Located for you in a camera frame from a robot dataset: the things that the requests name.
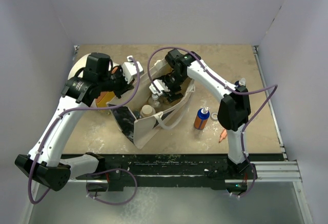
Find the canvas tote bag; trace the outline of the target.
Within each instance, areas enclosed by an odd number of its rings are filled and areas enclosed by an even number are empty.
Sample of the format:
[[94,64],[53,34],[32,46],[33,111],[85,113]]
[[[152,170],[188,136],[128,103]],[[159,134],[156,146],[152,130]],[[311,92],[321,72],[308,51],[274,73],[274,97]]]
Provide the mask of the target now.
[[156,113],[153,116],[146,118],[140,116],[140,119],[136,119],[132,112],[134,110],[140,112],[144,105],[148,105],[148,99],[152,94],[149,89],[150,84],[145,72],[140,76],[139,88],[133,99],[126,105],[110,111],[121,133],[138,149],[142,149],[160,129],[171,130],[180,123],[195,91],[194,81],[187,78],[181,85],[182,99],[170,104],[161,96],[159,98],[161,106],[155,109]]

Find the small square bottle dark cap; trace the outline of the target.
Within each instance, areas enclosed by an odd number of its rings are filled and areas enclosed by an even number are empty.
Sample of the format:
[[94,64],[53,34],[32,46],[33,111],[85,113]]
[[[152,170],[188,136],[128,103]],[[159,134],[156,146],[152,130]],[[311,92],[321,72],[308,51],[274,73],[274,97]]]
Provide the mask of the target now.
[[139,111],[134,110],[132,113],[134,114],[134,116],[136,117],[136,119],[140,119],[140,112]]

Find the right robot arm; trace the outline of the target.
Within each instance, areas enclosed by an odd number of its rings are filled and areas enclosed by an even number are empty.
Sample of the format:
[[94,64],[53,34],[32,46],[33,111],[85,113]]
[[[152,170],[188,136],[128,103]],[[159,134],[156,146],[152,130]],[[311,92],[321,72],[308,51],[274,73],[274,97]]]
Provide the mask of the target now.
[[248,90],[224,80],[197,57],[195,52],[181,54],[177,49],[167,53],[165,60],[172,72],[159,78],[167,87],[165,97],[169,102],[182,97],[180,86],[190,78],[201,83],[218,100],[218,122],[228,135],[228,173],[232,178],[240,178],[249,166],[244,135],[251,114]]

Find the small clear bottle white cap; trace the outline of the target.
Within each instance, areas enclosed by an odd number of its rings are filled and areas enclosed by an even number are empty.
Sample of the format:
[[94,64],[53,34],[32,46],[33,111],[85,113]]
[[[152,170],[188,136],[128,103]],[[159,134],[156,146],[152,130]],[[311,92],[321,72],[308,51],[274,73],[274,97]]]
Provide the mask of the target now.
[[161,106],[161,102],[159,101],[159,96],[156,94],[151,94],[148,99],[148,104],[154,109],[158,109]]

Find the white bottle beige cap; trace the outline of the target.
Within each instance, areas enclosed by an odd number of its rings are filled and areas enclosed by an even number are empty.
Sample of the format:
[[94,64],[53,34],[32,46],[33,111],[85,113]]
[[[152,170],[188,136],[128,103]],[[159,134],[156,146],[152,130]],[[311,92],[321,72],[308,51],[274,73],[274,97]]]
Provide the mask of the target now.
[[155,109],[150,105],[144,105],[140,111],[140,115],[142,118],[151,117],[155,113],[156,113]]

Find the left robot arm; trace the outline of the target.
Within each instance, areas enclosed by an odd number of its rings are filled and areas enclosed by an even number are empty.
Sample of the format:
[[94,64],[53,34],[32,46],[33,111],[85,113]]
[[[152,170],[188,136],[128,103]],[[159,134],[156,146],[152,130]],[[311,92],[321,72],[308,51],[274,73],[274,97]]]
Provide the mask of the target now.
[[62,153],[75,126],[93,102],[103,92],[113,92],[118,98],[127,91],[137,91],[133,85],[143,74],[143,68],[132,56],[115,65],[110,56],[93,52],[80,59],[71,70],[71,77],[61,92],[56,111],[35,146],[20,154],[15,165],[28,176],[28,182],[38,182],[53,190],[61,190],[68,180],[82,175],[100,179],[105,174],[105,159],[92,152],[63,160]]

